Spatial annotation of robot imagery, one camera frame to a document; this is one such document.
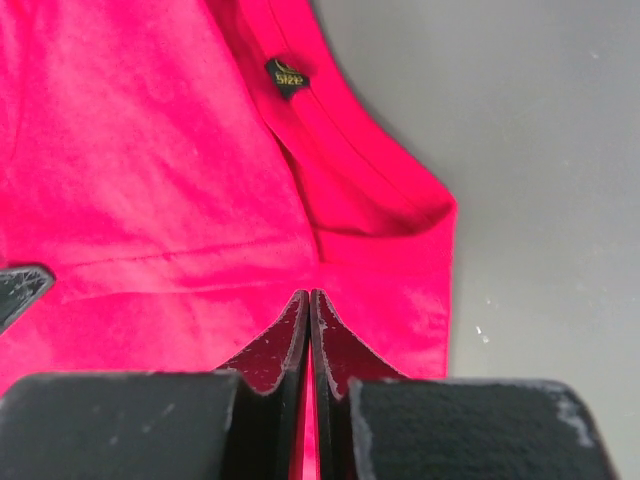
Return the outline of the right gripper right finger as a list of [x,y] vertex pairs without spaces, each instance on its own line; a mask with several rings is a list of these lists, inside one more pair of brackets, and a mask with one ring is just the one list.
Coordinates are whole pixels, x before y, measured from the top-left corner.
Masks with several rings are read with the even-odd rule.
[[614,479],[583,400],[550,380],[413,380],[366,346],[327,294],[309,323],[323,479]]

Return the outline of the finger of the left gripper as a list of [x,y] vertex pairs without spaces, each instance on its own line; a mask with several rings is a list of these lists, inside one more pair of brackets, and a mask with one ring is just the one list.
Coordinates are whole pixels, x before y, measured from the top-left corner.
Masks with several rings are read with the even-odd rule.
[[54,274],[45,266],[21,265],[1,269],[1,332],[4,333],[24,312],[55,284]]

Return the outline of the bright pink-red t shirt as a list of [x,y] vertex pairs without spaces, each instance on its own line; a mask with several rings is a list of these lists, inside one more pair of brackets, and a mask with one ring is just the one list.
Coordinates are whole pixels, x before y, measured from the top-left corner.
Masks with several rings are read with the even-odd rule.
[[[5,1],[1,332],[47,373],[217,369],[325,292],[413,380],[446,374],[457,204],[369,116],[306,1]],[[311,327],[301,479],[318,471]]]

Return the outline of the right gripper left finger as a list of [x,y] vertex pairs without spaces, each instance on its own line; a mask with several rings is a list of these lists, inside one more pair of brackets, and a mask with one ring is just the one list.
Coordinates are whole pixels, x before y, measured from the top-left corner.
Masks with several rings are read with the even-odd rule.
[[1,399],[5,479],[298,479],[309,295],[217,369],[47,373]]

